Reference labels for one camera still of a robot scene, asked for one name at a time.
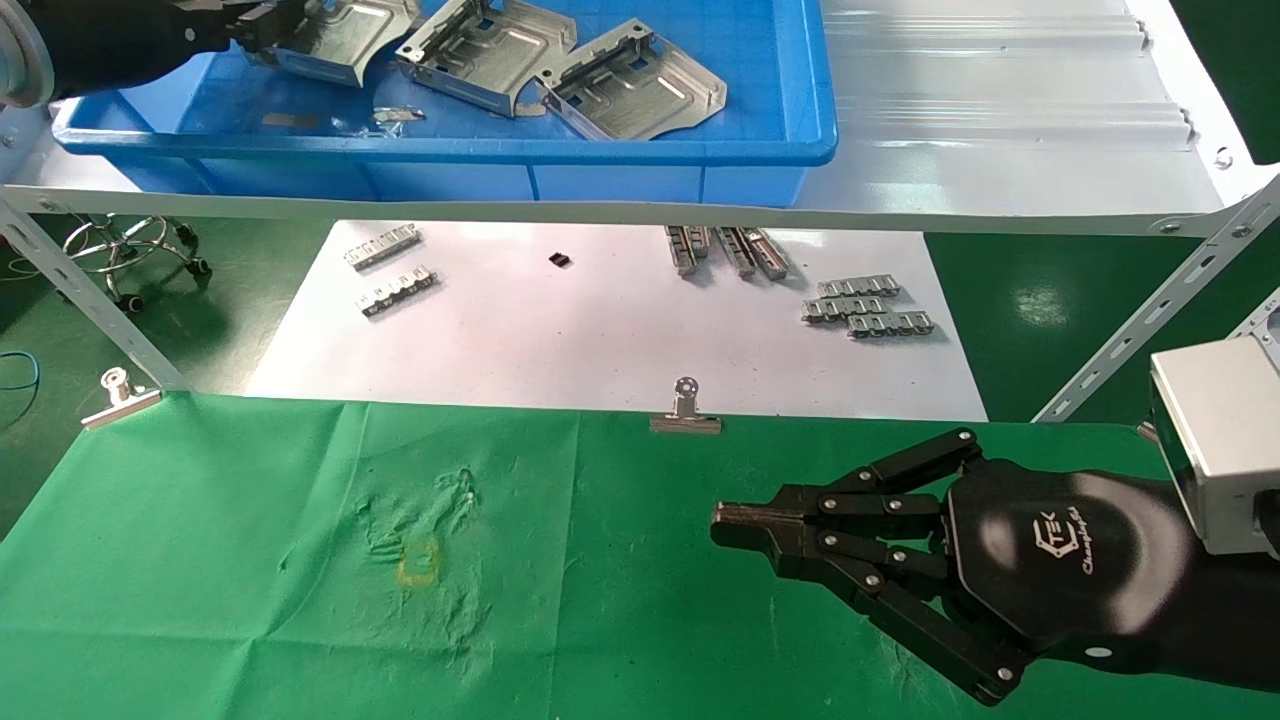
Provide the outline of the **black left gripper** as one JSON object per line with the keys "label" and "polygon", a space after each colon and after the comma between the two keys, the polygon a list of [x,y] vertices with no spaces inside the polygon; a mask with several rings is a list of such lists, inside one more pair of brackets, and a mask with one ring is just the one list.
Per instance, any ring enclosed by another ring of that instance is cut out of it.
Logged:
{"label": "black left gripper", "polygon": [[146,85],[234,40],[262,53],[293,38],[308,1],[125,1],[123,86]]}

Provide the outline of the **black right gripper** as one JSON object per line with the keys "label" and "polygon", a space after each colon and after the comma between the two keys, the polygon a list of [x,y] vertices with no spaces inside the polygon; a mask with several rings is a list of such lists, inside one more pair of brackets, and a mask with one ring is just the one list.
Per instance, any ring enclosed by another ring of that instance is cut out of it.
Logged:
{"label": "black right gripper", "polygon": [[[982,639],[908,588],[916,552],[786,523],[878,518],[936,507],[908,496],[982,455],[974,430],[940,436],[824,486],[787,483],[764,503],[718,502],[716,544],[763,553],[777,577],[823,585],[972,698],[996,706],[1027,669],[1020,651]],[[982,462],[946,495],[947,537],[972,601],[1034,651],[1147,644],[1196,559],[1196,534],[1170,486],[1106,471],[1037,471]]]}

